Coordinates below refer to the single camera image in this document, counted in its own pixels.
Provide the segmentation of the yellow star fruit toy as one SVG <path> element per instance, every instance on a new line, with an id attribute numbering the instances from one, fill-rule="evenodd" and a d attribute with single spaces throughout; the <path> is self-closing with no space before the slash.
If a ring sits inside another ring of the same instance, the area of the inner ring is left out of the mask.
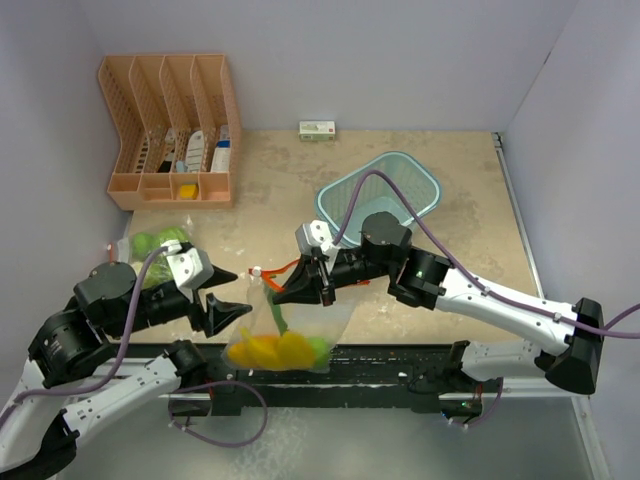
<path id="1" fill-rule="evenodd" d="M 315 364 L 315 352 L 303 335 L 287 331 L 278 341 L 276 352 L 282 365 L 289 370 L 309 369 Z"/>

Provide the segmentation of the green cabbage toy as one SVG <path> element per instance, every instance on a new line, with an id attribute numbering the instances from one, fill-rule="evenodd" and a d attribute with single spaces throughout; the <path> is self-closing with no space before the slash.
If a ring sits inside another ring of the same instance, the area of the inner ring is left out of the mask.
<path id="1" fill-rule="evenodd" d="M 153 248 L 160 248 L 168 241 L 178 241 L 180 243 L 190 242 L 189 234 L 179 226 L 165 228 L 154 235 Z"/>

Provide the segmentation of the green chayote toy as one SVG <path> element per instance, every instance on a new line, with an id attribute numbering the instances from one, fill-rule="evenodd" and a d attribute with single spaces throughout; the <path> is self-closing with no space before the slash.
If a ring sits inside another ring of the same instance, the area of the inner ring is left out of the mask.
<path id="1" fill-rule="evenodd" d="M 308 342 L 314 353 L 313 368 L 320 369 L 326 367 L 330 359 L 331 346 L 324 338 L 317 336 L 309 337 Z"/>

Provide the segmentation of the clear orange-zip bag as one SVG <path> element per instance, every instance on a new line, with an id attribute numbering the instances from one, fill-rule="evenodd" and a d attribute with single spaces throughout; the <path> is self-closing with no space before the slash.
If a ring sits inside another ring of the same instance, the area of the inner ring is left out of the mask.
<path id="1" fill-rule="evenodd" d="M 264 367 L 242 368 L 232 364 L 227 358 L 227 349 L 241 339 L 240 329 L 246 327 L 252 335 L 282 335 L 278 330 L 271 315 L 267 303 L 266 291 L 273 290 L 280 292 L 284 281 L 297 266 L 296 261 L 292 261 L 283 267 L 275 270 L 265 270 L 259 266 L 248 269 L 247 274 L 247 303 L 253 310 L 235 322 L 236 328 L 231 335 L 223 353 L 222 359 L 225 363 L 237 370 L 262 370 L 272 372 L 283 372 L 302 370 L 313 373 L 326 373 L 329 371 L 329 363 L 333 348 L 343 335 L 357 303 L 364 298 L 369 290 L 367 281 L 341 288 L 337 291 L 337 300 L 328 307 L 322 305 L 301 305 L 285 304 L 280 305 L 285 321 L 288 324 L 288 331 L 296 332 L 307 339 L 309 337 L 322 337 L 331 346 L 330 359 L 326 367 L 314 369 L 286 369 L 279 358 L 275 362 L 266 363 Z"/>
<path id="2" fill-rule="evenodd" d="M 192 242 L 195 225 L 190 215 L 157 221 L 141 231 L 111 242 L 107 251 L 110 262 L 129 264 L 136 274 L 150 253 L 167 241 Z M 143 289 L 171 282 L 173 275 L 165 256 L 158 256 L 147 270 Z"/>

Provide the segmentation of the yellow block in organizer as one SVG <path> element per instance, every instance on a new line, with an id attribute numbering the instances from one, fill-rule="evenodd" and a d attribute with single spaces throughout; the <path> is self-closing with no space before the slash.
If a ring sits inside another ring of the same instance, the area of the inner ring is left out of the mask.
<path id="1" fill-rule="evenodd" d="M 195 200 L 198 197 L 197 184 L 183 184 L 178 189 L 178 198 L 181 200 Z"/>

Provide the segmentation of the small green white box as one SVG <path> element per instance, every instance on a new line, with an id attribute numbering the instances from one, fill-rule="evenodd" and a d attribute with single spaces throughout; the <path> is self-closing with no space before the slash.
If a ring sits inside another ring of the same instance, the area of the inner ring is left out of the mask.
<path id="1" fill-rule="evenodd" d="M 302 142 L 334 141 L 336 137 L 335 122 L 316 120 L 300 121 L 298 137 Z"/>

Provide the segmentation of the orange mango toy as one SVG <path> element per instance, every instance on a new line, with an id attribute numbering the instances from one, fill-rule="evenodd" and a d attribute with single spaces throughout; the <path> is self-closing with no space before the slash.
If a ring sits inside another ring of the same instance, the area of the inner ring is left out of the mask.
<path id="1" fill-rule="evenodd" d="M 278 342 L 279 336 L 277 335 L 253 336 L 248 340 L 248 350 L 259 364 L 275 362 L 278 359 Z"/>

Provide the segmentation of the yellow banana toy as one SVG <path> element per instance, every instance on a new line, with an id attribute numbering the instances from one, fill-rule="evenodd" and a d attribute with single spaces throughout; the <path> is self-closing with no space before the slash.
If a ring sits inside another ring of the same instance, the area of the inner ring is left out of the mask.
<path id="1" fill-rule="evenodd" d="M 264 367 L 266 364 L 257 363 L 248 350 L 248 340 L 255 335 L 252 335 L 246 327 L 240 329 L 240 335 L 241 339 L 227 349 L 228 360 L 242 368 Z"/>

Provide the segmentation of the black white item in organizer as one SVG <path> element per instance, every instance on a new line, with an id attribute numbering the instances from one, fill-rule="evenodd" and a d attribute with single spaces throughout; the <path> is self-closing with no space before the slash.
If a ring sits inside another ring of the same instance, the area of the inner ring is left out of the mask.
<path id="1" fill-rule="evenodd" d="M 157 173 L 169 173 L 171 171 L 172 164 L 175 159 L 176 150 L 176 134 L 172 127 L 170 127 L 164 137 L 164 150 L 162 161 L 160 162 L 156 172 Z"/>

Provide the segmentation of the green chili pepper toy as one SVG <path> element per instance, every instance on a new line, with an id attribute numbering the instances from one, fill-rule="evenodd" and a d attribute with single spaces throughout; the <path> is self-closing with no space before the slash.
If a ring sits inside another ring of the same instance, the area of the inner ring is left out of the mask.
<path id="1" fill-rule="evenodd" d="M 274 295 L 275 295 L 275 292 L 273 290 L 267 289 L 266 298 L 267 298 L 268 306 L 269 306 L 270 311 L 271 311 L 272 318 L 273 318 L 274 323 L 276 325 L 276 328 L 278 330 L 278 334 L 279 335 L 283 335 L 284 333 L 286 333 L 288 331 L 288 324 L 284 319 L 281 306 L 280 305 L 276 305 L 274 303 L 274 300 L 273 300 Z"/>

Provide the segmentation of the orange plastic file organizer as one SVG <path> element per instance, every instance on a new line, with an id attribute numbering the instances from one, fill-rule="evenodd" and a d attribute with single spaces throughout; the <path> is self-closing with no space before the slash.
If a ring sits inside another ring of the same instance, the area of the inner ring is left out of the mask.
<path id="1" fill-rule="evenodd" d="M 108 55 L 98 71 L 106 105 L 120 140 L 107 188 L 124 211 L 229 209 L 236 198 L 243 128 L 227 57 L 216 54 Z M 228 125 L 228 173 L 211 173 L 219 130 Z M 169 173 L 157 173 L 164 137 L 176 134 Z M 187 172 L 189 137 L 202 130 L 204 157 L 199 172 Z M 197 184 L 195 200 L 181 200 L 178 189 Z"/>

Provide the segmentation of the white patterned packet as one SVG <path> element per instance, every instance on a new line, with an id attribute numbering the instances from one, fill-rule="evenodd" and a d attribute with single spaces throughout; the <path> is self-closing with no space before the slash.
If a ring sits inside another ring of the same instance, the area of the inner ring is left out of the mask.
<path id="1" fill-rule="evenodd" d="M 185 169 L 187 172 L 199 172 L 204 157 L 205 136 L 202 130 L 194 131 L 189 137 L 185 153 Z"/>

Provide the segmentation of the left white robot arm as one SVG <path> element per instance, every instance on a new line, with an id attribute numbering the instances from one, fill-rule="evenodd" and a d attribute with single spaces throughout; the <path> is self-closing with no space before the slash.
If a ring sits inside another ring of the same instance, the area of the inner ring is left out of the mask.
<path id="1" fill-rule="evenodd" d="M 178 259 L 184 272 L 196 278 L 189 288 L 192 298 L 172 281 L 143 289 L 131 265 L 106 262 L 75 286 L 62 311 L 45 321 L 1 413 L 2 478 L 51 478 L 110 422 L 164 393 L 202 387 L 207 362 L 189 340 L 171 343 L 133 375 L 108 384 L 133 332 L 186 316 L 195 330 L 212 336 L 250 312 L 246 304 L 222 302 L 213 294 L 202 303 L 196 295 L 237 280 L 237 274 L 209 260 Z"/>

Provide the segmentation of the black aluminium base frame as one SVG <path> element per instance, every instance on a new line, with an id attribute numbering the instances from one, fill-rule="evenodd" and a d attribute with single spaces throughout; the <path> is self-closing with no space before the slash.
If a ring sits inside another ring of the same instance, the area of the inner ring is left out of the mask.
<path id="1" fill-rule="evenodd" d="M 568 392 L 544 377 L 507 377 L 477 383 L 455 372 L 462 345 L 357 345 L 334 348 L 321 373 L 270 372 L 227 366 L 220 344 L 198 347 L 207 362 L 193 381 L 196 392 L 175 394 L 170 409 L 181 415 L 237 416 L 242 409 L 409 409 L 446 413 L 459 419 L 484 413 L 492 397 L 563 398 Z"/>

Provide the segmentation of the light blue plastic basket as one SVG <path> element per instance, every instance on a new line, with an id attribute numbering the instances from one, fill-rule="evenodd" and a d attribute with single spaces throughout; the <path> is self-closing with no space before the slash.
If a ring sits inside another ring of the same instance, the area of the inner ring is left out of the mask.
<path id="1" fill-rule="evenodd" d="M 419 217 L 426 216 L 440 202 L 441 185 L 426 167 L 404 152 L 385 152 L 317 192 L 316 216 L 329 224 L 333 234 L 337 234 L 343 224 L 358 180 L 369 170 L 379 170 L 388 176 Z M 394 190 L 379 176 L 371 175 L 367 177 L 359 191 L 340 244 L 347 248 L 358 246 L 365 218 L 384 211 L 393 214 L 403 226 L 410 229 L 416 228 L 415 219 Z"/>

